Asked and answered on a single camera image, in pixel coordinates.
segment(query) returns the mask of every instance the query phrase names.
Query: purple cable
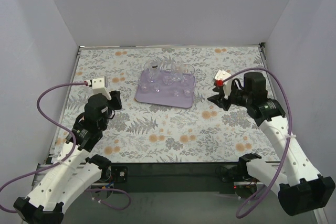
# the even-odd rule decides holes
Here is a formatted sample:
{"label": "purple cable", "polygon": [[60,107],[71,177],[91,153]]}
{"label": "purple cable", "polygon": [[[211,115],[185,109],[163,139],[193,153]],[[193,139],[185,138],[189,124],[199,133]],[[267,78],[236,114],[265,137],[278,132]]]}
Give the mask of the purple cable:
{"label": "purple cable", "polygon": [[96,201],[100,201],[100,203],[104,204],[105,206],[108,206],[108,207],[110,207],[110,208],[112,208],[114,210],[117,210],[117,211],[125,210],[126,208],[128,208],[132,204],[132,197],[131,197],[131,195],[129,193],[123,191],[123,190],[114,189],[114,188],[106,188],[106,189],[86,189],[85,191],[117,191],[119,193],[125,194],[128,197],[128,203],[124,207],[116,207],[116,206],[113,206],[113,205],[111,205],[111,204],[103,201],[103,200],[94,198]]}
{"label": "purple cable", "polygon": [[[242,71],[239,71],[239,72],[233,74],[229,78],[225,79],[223,82],[225,82],[227,80],[230,80],[230,79],[236,77],[237,75],[239,75],[241,73],[244,73],[244,72],[247,72],[247,71],[252,71],[252,70],[260,70],[260,71],[265,71],[265,72],[269,73],[274,78],[274,80],[276,81],[276,83],[278,84],[278,86],[279,86],[279,88],[281,90],[281,93],[283,95],[283,99],[285,100],[286,107],[287,107],[287,111],[288,111],[288,135],[291,135],[291,132],[292,132],[292,113],[291,113],[291,110],[290,110],[289,102],[288,102],[286,93],[285,93],[285,91],[284,91],[284,89],[283,89],[283,87],[282,87],[279,79],[271,71],[269,71],[269,70],[267,70],[265,68],[247,68],[247,69],[244,69]],[[256,202],[253,204],[253,206],[251,206],[245,213],[243,213],[243,214],[240,215],[239,213],[242,210],[242,208],[251,199],[253,199],[257,194],[259,194],[260,190],[256,191],[254,194],[252,194],[250,197],[248,197],[243,202],[243,204],[238,208],[238,210],[236,212],[236,217],[238,219],[241,219],[241,218],[247,216],[249,213],[251,213],[263,201],[263,199],[265,199],[265,197],[267,196],[267,194],[271,190],[272,186],[274,185],[275,181],[277,180],[277,178],[278,178],[278,176],[279,176],[279,174],[281,172],[281,169],[282,169],[282,167],[284,165],[284,162],[285,162],[285,159],[286,159],[286,155],[287,155],[287,152],[288,152],[289,144],[290,144],[290,137],[286,138],[286,145],[285,145],[285,149],[283,150],[284,153],[282,155],[279,167],[278,167],[277,171],[275,172],[274,177],[271,180],[271,182],[269,183],[268,187],[265,189],[264,193],[260,196],[260,198],[258,198],[256,200]]]}
{"label": "purple cable", "polygon": [[[48,116],[41,110],[41,108],[40,108],[40,101],[41,101],[42,97],[44,97],[44,96],[45,96],[47,93],[49,93],[51,90],[58,89],[58,88],[61,88],[61,87],[66,87],[66,86],[79,86],[79,85],[87,85],[87,83],[86,83],[86,82],[75,82],[75,83],[65,83],[65,84],[60,84],[60,85],[54,86],[54,87],[52,87],[52,88],[50,88],[50,89],[44,91],[44,92],[39,96],[39,98],[37,99],[37,102],[36,102],[36,106],[37,106],[37,110],[38,110],[38,112],[40,112],[40,114],[41,114],[45,119],[47,119],[49,122],[53,123],[54,125],[56,125],[56,126],[62,128],[63,130],[69,132],[69,133],[71,134],[71,136],[72,136],[74,145],[73,145],[71,151],[70,151],[70,152],[69,152],[69,153],[62,159],[63,162],[64,162],[64,161],[65,161],[65,160],[66,160],[66,159],[67,159],[67,158],[74,152],[75,147],[76,147],[76,137],[75,137],[75,135],[73,134],[73,132],[72,132],[70,129],[64,127],[63,125],[59,124],[58,122],[56,122],[56,121],[54,121],[53,119],[51,119],[50,117],[48,117]],[[40,170],[36,170],[36,171],[31,172],[31,173],[27,173],[27,174],[18,176],[18,177],[16,177],[16,178],[13,178],[12,180],[6,182],[2,187],[0,187],[0,193],[1,193],[1,191],[2,191],[6,186],[8,186],[9,184],[11,184],[11,183],[13,183],[13,182],[15,182],[15,181],[17,181],[17,180],[19,180],[19,179],[28,177],[28,176],[33,175],[33,174],[38,174],[38,173],[43,172],[43,171],[45,171],[45,170],[52,169],[52,168],[54,168],[54,167],[57,166],[57,165],[59,165],[59,163],[54,163],[54,164],[52,164],[52,165],[50,165],[50,166],[48,166],[48,167],[42,168],[42,169],[40,169]],[[12,214],[15,214],[15,213],[16,213],[15,210],[7,209],[7,208],[3,207],[1,204],[0,204],[0,209],[1,209],[2,211],[10,212],[10,213],[12,213]]]}

